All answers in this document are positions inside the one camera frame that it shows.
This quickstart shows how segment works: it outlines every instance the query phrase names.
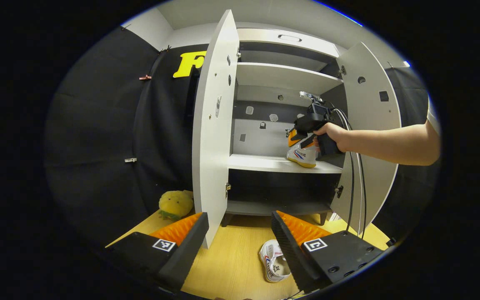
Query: human arm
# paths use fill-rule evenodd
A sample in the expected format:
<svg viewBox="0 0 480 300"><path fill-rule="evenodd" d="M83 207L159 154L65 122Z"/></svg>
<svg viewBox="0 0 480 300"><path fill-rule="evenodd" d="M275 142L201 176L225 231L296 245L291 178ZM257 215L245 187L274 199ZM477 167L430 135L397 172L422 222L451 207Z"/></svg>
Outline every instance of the human arm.
<svg viewBox="0 0 480 300"><path fill-rule="evenodd" d="M314 134L327 134L342 152L357 152L402 165L432 165L440 157L440 136L428 120L390 130L345 130L327 123Z"/></svg>

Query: white sneaker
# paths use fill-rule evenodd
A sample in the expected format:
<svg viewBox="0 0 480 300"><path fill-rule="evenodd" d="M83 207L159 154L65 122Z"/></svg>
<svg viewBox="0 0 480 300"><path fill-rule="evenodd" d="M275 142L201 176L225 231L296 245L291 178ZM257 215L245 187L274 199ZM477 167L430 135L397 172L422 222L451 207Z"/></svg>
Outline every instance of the white sneaker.
<svg viewBox="0 0 480 300"><path fill-rule="evenodd" d="M290 276L290 268L284 259L277 240L265 242L260 249L259 257L263 262L268 282L277 283Z"/></svg>
<svg viewBox="0 0 480 300"><path fill-rule="evenodd" d="M310 146L302 149L301 143L299 142L288 150L286 159L297 162L301 167L314 168L316 167L316 148Z"/></svg>

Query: yellow plush toy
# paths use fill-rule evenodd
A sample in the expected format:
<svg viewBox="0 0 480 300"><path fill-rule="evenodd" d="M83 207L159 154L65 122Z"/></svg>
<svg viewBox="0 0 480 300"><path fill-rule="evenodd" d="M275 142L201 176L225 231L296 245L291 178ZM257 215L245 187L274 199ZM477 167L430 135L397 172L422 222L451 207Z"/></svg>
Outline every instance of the yellow plush toy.
<svg viewBox="0 0 480 300"><path fill-rule="evenodd" d="M190 190L170 190L162 194L158 207L163 219L181 220L194 207L194 193Z"/></svg>

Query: open cabinet door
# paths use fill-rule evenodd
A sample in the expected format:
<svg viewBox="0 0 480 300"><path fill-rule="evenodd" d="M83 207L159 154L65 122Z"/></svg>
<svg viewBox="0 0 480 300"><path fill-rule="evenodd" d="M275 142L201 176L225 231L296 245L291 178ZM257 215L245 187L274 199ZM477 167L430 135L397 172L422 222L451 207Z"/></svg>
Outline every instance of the open cabinet door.
<svg viewBox="0 0 480 300"><path fill-rule="evenodd" d="M371 53L359 42L337 58L342 74L347 98L348 119L354 130L385 130L401 127L400 109L394 88L385 70ZM358 233L364 226L364 196L358 158L353 153L355 167L355 189L351 220L349 208L351 200L352 169L349 152L338 186L343 186L340 197L335 195L331 209ZM366 226L372 222L385 203L398 170L398 164L362 155L364 182L366 186Z"/></svg>
<svg viewBox="0 0 480 300"><path fill-rule="evenodd" d="M194 108L192 176L196 213L208 215L203 247L210 247L227 208L227 161L240 40L233 13L225 11L202 65Z"/></svg>

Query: yellow shoe sole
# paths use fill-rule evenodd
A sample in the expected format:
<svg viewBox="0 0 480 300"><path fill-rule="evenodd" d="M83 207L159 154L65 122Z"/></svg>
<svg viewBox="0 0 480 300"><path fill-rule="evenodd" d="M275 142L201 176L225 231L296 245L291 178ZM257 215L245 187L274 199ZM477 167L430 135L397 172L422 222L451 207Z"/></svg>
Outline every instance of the yellow shoe sole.
<svg viewBox="0 0 480 300"><path fill-rule="evenodd" d="M293 161L293 162L297 162L298 165L301 165L301 167L303 168L309 168L309 169L312 169L314 167L316 167L316 164L315 163L304 163L304 162L299 162L295 159L292 159L290 157L286 157L286 159L288 159L289 161Z"/></svg>

